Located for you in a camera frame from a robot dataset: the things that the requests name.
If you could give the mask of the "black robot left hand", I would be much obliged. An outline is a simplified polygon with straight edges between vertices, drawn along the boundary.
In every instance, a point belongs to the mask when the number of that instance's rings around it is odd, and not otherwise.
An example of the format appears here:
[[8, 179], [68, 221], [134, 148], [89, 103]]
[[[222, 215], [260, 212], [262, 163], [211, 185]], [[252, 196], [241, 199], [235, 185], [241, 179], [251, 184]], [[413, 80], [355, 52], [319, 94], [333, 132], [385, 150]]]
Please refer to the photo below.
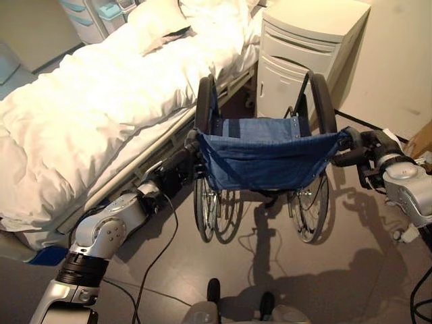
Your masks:
[[166, 195], [173, 198], [194, 178], [194, 164], [199, 152], [198, 130], [189, 131], [184, 146], [152, 170], [148, 170], [138, 190], [145, 196]]

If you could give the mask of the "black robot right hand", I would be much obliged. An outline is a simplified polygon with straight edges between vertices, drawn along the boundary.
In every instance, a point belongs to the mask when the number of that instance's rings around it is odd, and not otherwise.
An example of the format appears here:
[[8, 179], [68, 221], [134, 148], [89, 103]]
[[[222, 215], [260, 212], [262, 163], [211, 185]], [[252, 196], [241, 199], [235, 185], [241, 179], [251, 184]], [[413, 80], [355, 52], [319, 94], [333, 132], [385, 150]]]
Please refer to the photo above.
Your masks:
[[337, 167], [356, 166], [360, 185], [368, 190], [384, 187], [385, 167], [407, 161], [400, 145], [383, 130], [359, 132], [344, 128], [338, 140], [338, 154], [331, 159]]

